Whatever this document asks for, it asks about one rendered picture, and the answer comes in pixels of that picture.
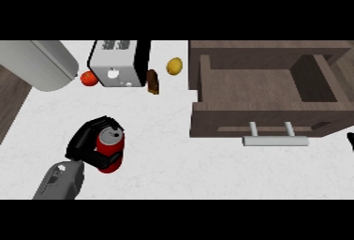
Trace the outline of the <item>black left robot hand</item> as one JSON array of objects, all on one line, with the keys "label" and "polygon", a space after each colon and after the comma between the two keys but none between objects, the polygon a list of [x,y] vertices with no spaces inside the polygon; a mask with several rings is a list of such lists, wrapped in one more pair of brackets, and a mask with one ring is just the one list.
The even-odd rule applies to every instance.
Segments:
[{"label": "black left robot hand", "polygon": [[108,116],[86,122],[67,146],[66,157],[74,161],[83,160],[99,169],[107,169],[123,157],[123,150],[117,150],[111,156],[96,151],[98,136],[108,127],[116,130],[123,128],[117,120]]}]

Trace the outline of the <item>red can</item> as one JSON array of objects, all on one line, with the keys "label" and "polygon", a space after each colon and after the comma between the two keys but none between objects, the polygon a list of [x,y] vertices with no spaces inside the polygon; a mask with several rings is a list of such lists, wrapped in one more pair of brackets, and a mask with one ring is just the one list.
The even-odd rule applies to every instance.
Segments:
[{"label": "red can", "polygon": [[[105,128],[98,136],[98,151],[111,157],[117,152],[123,152],[125,149],[125,132],[123,130]],[[101,169],[102,173],[113,173],[123,165],[123,157],[110,165],[107,169]]]}]

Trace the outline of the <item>open brown wooden drawer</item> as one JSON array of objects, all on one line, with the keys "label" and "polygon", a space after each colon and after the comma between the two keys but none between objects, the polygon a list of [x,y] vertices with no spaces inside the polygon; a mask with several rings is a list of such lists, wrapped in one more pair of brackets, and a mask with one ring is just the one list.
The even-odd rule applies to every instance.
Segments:
[{"label": "open brown wooden drawer", "polygon": [[189,135],[198,138],[324,137],[354,127],[354,101],[347,98],[322,55],[304,55],[288,69],[214,69],[200,58],[198,101],[192,103]]}]

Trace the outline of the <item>red tomato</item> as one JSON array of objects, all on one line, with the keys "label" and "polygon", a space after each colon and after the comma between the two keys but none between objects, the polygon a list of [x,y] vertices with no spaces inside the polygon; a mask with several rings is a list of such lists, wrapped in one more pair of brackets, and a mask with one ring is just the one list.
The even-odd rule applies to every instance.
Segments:
[{"label": "red tomato", "polygon": [[99,83],[99,79],[92,71],[86,71],[82,74],[80,81],[86,86],[95,86]]}]

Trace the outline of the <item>brown bread slice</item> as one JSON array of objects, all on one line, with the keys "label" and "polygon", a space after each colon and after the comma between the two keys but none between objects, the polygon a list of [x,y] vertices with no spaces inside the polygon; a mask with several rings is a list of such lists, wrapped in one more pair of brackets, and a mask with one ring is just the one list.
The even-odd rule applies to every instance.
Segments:
[{"label": "brown bread slice", "polygon": [[147,83],[148,83],[148,92],[154,95],[160,94],[160,80],[158,74],[154,69],[147,72]]}]

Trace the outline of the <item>silver toaster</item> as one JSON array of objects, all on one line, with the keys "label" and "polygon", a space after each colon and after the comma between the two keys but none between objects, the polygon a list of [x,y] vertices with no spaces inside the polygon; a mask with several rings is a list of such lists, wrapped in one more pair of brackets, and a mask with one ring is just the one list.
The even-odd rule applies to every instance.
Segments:
[{"label": "silver toaster", "polygon": [[145,87],[150,40],[96,40],[88,67],[105,87]]}]

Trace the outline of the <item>pale grey rounded appliance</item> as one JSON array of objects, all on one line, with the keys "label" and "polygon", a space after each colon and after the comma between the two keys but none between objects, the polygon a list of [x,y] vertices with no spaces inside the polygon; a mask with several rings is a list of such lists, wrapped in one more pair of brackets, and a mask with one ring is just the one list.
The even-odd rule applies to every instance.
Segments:
[{"label": "pale grey rounded appliance", "polygon": [[43,92],[79,76],[79,61],[60,40],[0,40],[0,65]]}]

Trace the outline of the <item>yellow lemon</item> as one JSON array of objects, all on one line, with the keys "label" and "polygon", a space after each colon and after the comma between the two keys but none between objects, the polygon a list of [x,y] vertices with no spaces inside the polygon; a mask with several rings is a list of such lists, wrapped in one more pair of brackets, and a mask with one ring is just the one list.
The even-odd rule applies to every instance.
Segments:
[{"label": "yellow lemon", "polygon": [[178,75],[184,69],[184,61],[179,57],[175,57],[166,65],[166,70],[170,75]]}]

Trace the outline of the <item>brown wooden cabinet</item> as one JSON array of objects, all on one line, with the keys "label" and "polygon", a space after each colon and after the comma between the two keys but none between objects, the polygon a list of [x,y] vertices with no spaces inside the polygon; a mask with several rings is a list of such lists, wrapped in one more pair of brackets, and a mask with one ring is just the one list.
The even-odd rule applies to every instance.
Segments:
[{"label": "brown wooden cabinet", "polygon": [[344,40],[194,40],[189,88],[204,102],[346,101],[331,67],[350,49]]}]

